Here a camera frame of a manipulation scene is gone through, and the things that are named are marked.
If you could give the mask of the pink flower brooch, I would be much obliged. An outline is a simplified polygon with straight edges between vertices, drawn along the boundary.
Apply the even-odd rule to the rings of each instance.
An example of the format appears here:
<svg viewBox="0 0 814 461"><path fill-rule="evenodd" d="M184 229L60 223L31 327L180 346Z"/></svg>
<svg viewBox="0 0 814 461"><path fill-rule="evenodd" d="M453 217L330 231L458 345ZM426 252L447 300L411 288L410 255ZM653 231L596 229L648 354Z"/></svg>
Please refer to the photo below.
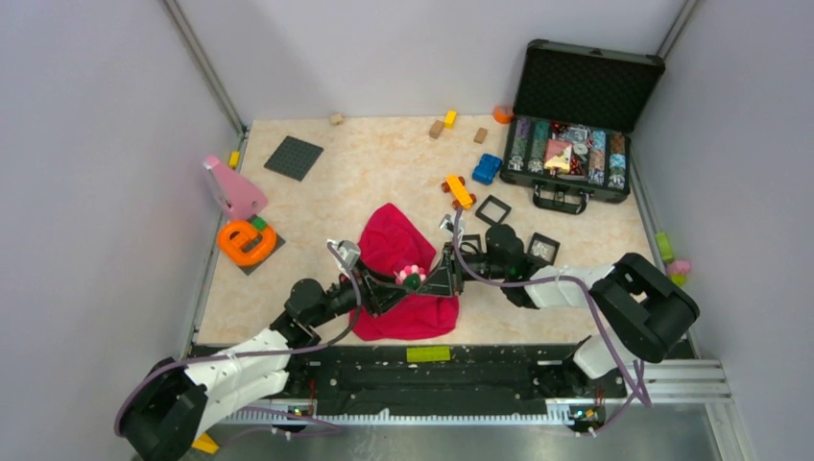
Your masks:
<svg viewBox="0 0 814 461"><path fill-rule="evenodd" d="M395 283L417 289L426 281L425 270L417 264L405 265L395 273Z"/></svg>

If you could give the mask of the magenta garment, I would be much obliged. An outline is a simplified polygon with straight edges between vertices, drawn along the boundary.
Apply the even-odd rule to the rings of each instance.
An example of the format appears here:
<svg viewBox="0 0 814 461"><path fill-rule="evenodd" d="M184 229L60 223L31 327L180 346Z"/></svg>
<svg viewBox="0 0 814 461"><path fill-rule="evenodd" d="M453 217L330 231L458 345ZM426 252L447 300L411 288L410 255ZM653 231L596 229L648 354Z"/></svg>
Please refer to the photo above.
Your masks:
<svg viewBox="0 0 814 461"><path fill-rule="evenodd" d="M358 245L362 261L374 271L389 276L408 265L428 269L437 254L393 204L381 206L371 215ZM459 312L456 298L410 296L381 316L362 313L353 332L364 341L430 339L453 331Z"/></svg>

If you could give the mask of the white silver brooch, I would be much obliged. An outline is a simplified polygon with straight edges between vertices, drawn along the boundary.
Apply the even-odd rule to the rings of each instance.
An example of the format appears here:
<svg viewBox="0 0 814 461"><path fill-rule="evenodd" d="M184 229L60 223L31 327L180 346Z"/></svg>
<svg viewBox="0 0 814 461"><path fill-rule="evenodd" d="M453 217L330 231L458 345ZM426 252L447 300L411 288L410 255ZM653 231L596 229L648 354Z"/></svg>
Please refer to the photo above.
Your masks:
<svg viewBox="0 0 814 461"><path fill-rule="evenodd" d="M541 258L549 258L553 251L554 247L542 241L536 241L532 246L532 254Z"/></svg>

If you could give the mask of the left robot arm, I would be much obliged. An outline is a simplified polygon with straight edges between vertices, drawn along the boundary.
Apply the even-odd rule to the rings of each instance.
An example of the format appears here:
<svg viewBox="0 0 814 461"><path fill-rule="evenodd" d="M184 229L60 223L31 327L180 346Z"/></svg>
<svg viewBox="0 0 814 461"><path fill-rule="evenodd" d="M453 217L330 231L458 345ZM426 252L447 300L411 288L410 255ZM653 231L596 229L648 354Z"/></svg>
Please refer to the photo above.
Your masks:
<svg viewBox="0 0 814 461"><path fill-rule="evenodd" d="M297 281L282 313L249 340L208 356L164 359L126 397L113 425L145 460L178 460L212 426L261 398L295 397L308 373L290 359L325 349L315 328L350 314L381 314L422 287L426 274L407 266L392 276L358 262L329 288Z"/></svg>

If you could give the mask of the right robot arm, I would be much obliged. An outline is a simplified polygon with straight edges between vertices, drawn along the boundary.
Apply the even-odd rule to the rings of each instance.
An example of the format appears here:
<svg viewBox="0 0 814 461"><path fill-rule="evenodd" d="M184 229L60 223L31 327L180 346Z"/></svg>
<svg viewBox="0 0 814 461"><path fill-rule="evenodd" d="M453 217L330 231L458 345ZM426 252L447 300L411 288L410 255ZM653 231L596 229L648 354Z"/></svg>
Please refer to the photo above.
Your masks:
<svg viewBox="0 0 814 461"><path fill-rule="evenodd" d="M463 226L450 215L440 227L450 241L417 294L456 297L473 280L500 288L520 307L590 311L599 333L578 346L563 369L563 384L576 396L589 395L621 365L661 362L700 317L697 303L640 254L591 268L541 265L508 225L490 227L480 253L464 252Z"/></svg>

